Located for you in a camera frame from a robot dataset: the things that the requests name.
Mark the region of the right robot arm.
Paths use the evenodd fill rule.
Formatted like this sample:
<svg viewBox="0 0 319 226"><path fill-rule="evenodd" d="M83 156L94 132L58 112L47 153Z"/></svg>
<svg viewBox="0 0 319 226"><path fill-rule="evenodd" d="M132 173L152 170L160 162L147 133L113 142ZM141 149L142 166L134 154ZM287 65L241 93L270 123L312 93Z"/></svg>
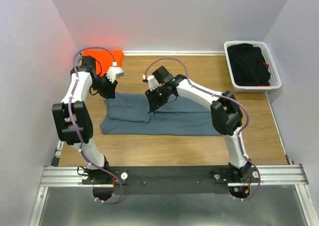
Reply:
<svg viewBox="0 0 319 226"><path fill-rule="evenodd" d="M154 112L168 103L172 95L192 100L210 111L213 128L223 136L229 154L229 176L235 182L247 177L252 163L246 153L242 138L243 111L232 92L224 93L201 87L188 77L178 74L173 76L161 66L151 75L142 76L143 82L149 85L145 92L150 111Z"/></svg>

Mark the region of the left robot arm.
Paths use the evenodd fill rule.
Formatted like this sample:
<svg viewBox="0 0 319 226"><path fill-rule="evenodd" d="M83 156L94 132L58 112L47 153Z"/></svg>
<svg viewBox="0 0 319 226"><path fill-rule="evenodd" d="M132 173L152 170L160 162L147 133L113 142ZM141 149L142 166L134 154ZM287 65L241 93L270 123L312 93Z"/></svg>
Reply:
<svg viewBox="0 0 319 226"><path fill-rule="evenodd" d="M124 72L113 61L105 74L98 74L97 63L94 57L87 55L82 57L81 65L73 66L68 91L60 103L53 104L52 114L58 138L75 148L86 162L84 174L104 184L115 175L93 140L94 127L85 100L90 90L104 99L114 99L117 78Z"/></svg>

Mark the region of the blue-grey t-shirt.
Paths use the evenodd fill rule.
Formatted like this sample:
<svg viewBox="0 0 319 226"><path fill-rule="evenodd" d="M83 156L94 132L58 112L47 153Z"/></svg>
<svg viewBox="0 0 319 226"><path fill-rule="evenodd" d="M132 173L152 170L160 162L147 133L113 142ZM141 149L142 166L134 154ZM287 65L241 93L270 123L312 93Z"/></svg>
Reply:
<svg viewBox="0 0 319 226"><path fill-rule="evenodd" d="M116 93L106 99L107 113L100 124L103 134L220 136L208 109L184 97L171 96L167 104L149 111L144 94Z"/></svg>

